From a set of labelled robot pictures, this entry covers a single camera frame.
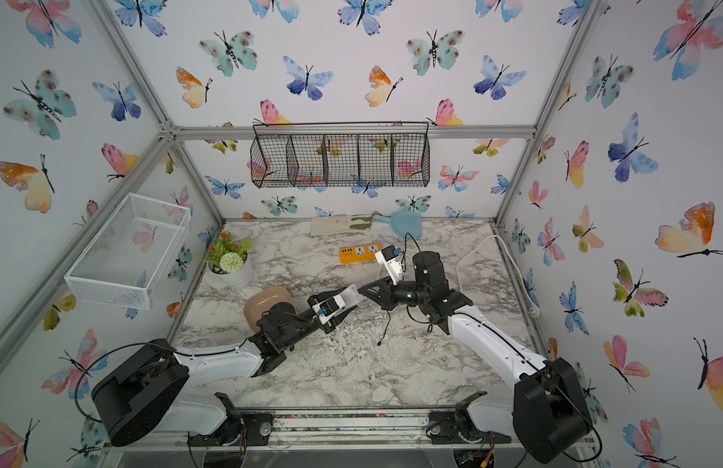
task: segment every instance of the marble countertop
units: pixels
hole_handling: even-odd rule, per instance
[[[226,229],[254,241],[250,257],[255,278],[248,287],[234,290],[203,276],[175,338],[178,346],[239,343],[253,334],[242,312],[249,297],[267,287],[284,286],[303,311],[311,294],[351,283],[364,285],[378,274],[380,265],[372,261],[341,265],[340,248],[403,244],[380,223],[359,234],[321,237],[310,237],[309,221],[231,222]],[[486,220],[424,220],[423,232],[419,245],[439,252],[450,286],[457,288],[456,263],[492,230]],[[416,251],[412,244],[409,240],[409,264]],[[532,349],[496,241],[487,241],[479,254],[469,257],[460,276],[464,292],[488,319]],[[411,313],[426,320],[417,308]],[[325,335],[319,330],[297,343],[293,352],[286,351],[286,361],[270,374],[224,379],[198,392],[224,392],[237,407],[273,408],[452,405],[483,390],[501,401],[510,398],[496,372],[437,326],[427,332],[426,325],[413,322],[401,306],[391,313],[387,335],[377,346],[386,324],[387,313],[365,300],[334,332]]]

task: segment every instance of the blue dustpan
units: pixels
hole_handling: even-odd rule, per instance
[[[404,238],[405,233],[411,234],[414,238],[423,235],[421,228],[421,213],[409,210],[395,211],[389,218],[386,216],[374,215],[375,221],[385,222],[390,225],[393,232],[399,238]]]

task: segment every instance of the orange power strip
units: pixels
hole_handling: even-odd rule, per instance
[[[368,244],[366,246],[356,246],[341,248],[338,251],[340,263],[344,265],[354,264],[358,261],[374,260],[374,254],[382,249],[382,244]]]

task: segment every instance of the potted plant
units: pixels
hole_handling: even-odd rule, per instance
[[[229,231],[218,234],[206,253],[208,270],[226,286],[249,285],[254,276],[248,252],[250,248],[252,241],[249,239],[236,242],[234,234]]]

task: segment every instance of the robotic arm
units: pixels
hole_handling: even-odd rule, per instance
[[[513,390],[512,405],[489,403],[485,392],[461,401],[455,419],[463,439],[517,436],[536,460],[549,463],[590,432],[590,413],[572,366],[528,351],[467,296],[450,289],[438,253],[413,256],[415,281],[403,280],[393,246],[376,257],[390,276],[358,289],[351,285],[313,295],[310,308],[300,314],[291,304],[276,304],[258,321],[261,330],[241,345],[173,348],[159,339],[142,347],[92,391],[112,445],[130,444],[151,431],[194,432],[201,434],[201,445],[236,443],[244,420],[231,400],[188,390],[219,379],[267,374],[286,360],[287,348],[310,333],[335,330],[365,296],[388,311],[401,304],[418,306],[431,324],[473,349]]]

